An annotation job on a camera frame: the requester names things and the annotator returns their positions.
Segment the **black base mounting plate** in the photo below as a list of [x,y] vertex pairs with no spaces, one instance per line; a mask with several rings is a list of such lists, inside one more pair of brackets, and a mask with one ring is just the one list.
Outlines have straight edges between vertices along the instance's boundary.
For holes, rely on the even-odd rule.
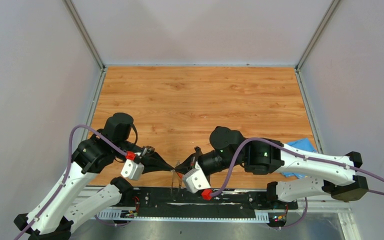
[[264,190],[226,189],[210,200],[185,188],[181,188],[176,200],[171,199],[170,193],[170,187],[138,187],[116,206],[123,210],[138,210],[140,217],[209,219],[251,219],[257,216],[257,211],[284,213],[298,209],[296,201],[269,200]]

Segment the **aluminium rail base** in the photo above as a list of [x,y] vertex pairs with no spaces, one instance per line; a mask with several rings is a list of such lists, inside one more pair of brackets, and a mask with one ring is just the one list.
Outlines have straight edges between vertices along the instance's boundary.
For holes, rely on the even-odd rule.
[[205,200],[184,188],[117,187],[107,185],[88,198],[55,201],[41,215],[43,221],[56,219],[56,229],[46,234],[50,240],[66,239],[87,220],[96,218],[118,226],[131,221],[264,223],[276,230],[295,223],[288,214],[298,210],[296,200],[270,200],[265,191],[228,189],[220,196]]

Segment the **metal key organizer plate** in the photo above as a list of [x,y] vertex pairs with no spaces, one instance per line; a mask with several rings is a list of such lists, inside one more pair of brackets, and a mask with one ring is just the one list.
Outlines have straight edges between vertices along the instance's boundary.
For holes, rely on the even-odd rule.
[[171,170],[171,173],[172,178],[170,187],[170,198],[175,201],[180,193],[180,190],[182,189],[183,180],[179,179],[174,168]]

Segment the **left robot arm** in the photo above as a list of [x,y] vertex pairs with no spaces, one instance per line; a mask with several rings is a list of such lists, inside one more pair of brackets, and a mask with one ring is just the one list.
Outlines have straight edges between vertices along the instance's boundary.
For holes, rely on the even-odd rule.
[[[135,131],[133,117],[117,112],[76,148],[69,146],[67,166],[58,182],[37,207],[14,219],[20,233],[28,234],[31,240],[67,240],[79,226],[108,207],[138,205],[131,181],[173,167],[153,147],[129,142]],[[86,200],[74,203],[85,186],[118,159],[124,162],[121,175]]]

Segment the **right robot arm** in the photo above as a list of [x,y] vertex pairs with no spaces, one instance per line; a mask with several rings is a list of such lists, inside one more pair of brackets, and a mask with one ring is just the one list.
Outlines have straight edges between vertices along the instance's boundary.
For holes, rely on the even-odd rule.
[[175,167],[193,194],[205,200],[215,197],[209,177],[241,165],[247,173],[268,175],[294,172],[302,179],[273,181],[267,184],[265,201],[272,209],[300,198],[329,195],[352,202],[360,200],[369,190],[367,179],[357,175],[362,165],[360,153],[352,151],[343,156],[325,155],[302,150],[268,138],[244,137],[240,131],[217,126],[210,134],[212,151],[202,153],[199,147],[184,162]]

